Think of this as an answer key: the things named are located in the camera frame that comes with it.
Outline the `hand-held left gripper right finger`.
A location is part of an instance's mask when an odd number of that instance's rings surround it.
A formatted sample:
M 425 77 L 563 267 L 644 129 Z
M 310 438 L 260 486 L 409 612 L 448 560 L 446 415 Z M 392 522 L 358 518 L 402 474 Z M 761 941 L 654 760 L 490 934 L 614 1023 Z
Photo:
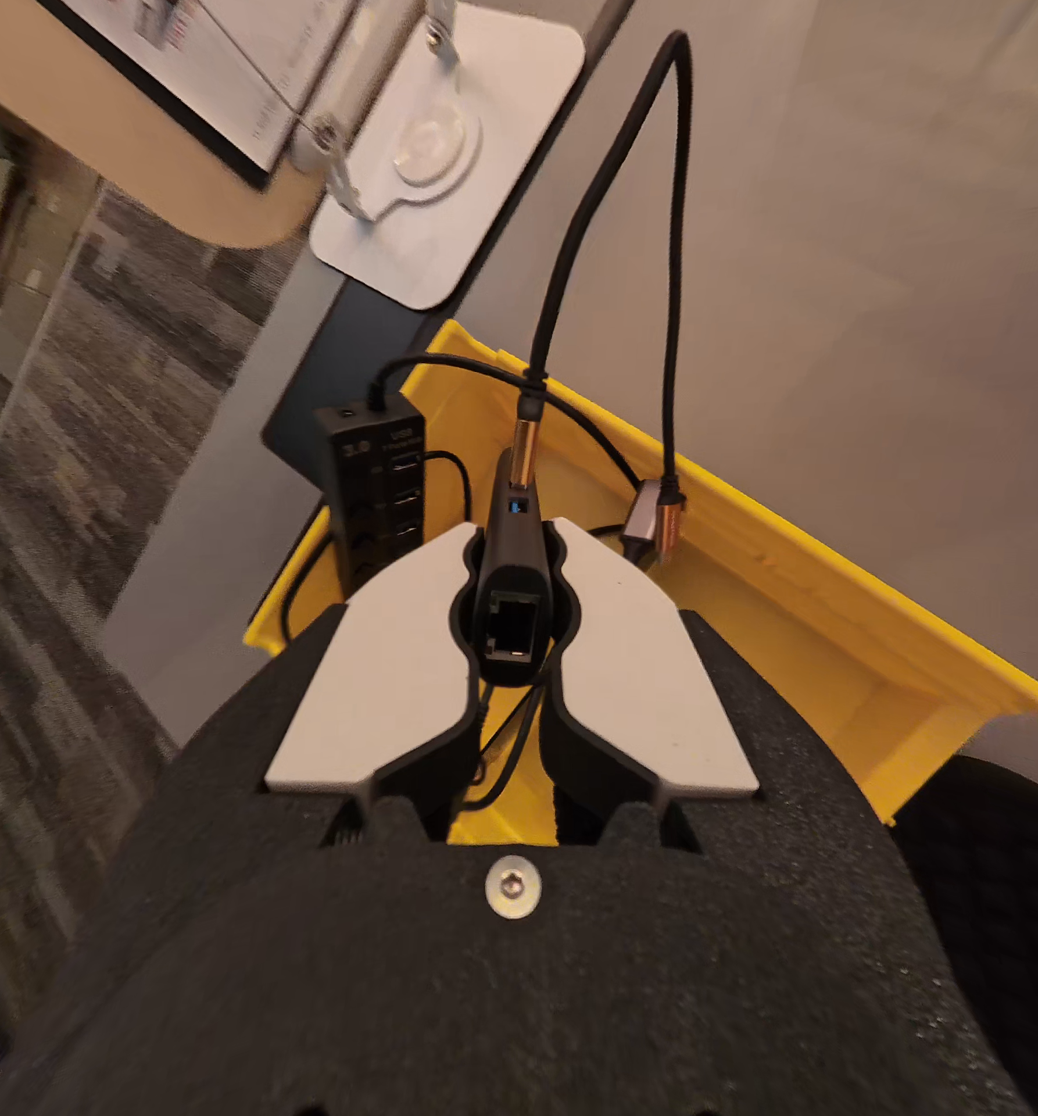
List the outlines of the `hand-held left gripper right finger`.
M 540 720 L 546 775 L 570 798 L 749 798 L 759 780 L 677 606 L 564 517 L 548 525 L 569 624 Z

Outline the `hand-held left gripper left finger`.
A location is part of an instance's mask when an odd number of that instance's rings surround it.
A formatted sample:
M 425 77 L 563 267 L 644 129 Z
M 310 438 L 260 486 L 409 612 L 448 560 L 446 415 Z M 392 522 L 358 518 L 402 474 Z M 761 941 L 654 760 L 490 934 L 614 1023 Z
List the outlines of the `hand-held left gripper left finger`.
M 449 800 L 474 775 L 479 670 L 459 605 L 480 537 L 456 523 L 354 593 L 265 775 L 268 790 Z

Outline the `grey usb hub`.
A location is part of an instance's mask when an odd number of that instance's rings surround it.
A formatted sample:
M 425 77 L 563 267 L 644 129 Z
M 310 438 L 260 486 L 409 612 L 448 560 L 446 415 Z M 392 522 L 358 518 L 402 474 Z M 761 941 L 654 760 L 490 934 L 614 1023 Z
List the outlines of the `grey usb hub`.
M 537 489 L 511 483 L 511 450 L 498 462 L 472 610 L 481 677 L 521 687 L 537 677 L 554 620 L 550 562 Z

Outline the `yellow plastic bin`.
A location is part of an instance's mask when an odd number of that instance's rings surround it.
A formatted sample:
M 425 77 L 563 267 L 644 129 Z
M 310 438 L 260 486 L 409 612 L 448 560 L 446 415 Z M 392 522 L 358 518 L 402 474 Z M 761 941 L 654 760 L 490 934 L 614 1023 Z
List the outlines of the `yellow plastic bin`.
M 549 389 L 592 419 L 637 475 L 659 478 L 660 441 L 557 381 Z M 469 371 L 420 365 L 402 392 L 427 421 L 427 450 L 452 452 L 467 466 L 474 521 L 484 525 L 498 456 L 512 443 L 517 391 Z M 1038 681 L 681 454 L 677 469 L 688 507 L 677 549 L 655 580 L 813 727 L 880 821 L 894 824 L 986 723 L 1038 713 Z M 600 527 L 621 523 L 629 506 L 619 469 L 549 401 L 537 480 L 544 518 Z M 307 525 L 249 620 L 249 648 L 272 657 L 285 650 L 280 609 L 291 586 L 295 635 L 344 599 L 330 551 L 298 577 L 327 526 L 327 511 Z M 557 844 L 537 738 L 498 802 L 456 819 L 449 843 Z

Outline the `white stand base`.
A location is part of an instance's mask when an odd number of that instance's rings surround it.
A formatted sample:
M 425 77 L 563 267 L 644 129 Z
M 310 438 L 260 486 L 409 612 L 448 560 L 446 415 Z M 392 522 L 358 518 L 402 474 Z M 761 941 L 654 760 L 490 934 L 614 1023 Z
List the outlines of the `white stand base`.
M 289 147 L 325 196 L 313 254 L 412 310 L 445 301 L 582 75 L 568 25 L 357 2 Z

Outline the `instruction sheet on stand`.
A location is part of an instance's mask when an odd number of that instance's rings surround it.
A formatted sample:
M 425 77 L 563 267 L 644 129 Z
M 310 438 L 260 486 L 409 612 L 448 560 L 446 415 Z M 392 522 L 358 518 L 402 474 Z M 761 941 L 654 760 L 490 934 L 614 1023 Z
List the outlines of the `instruction sheet on stand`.
M 209 244 L 277 244 L 326 195 L 319 174 L 289 162 L 249 187 L 38 2 L 0 1 L 0 107 Z

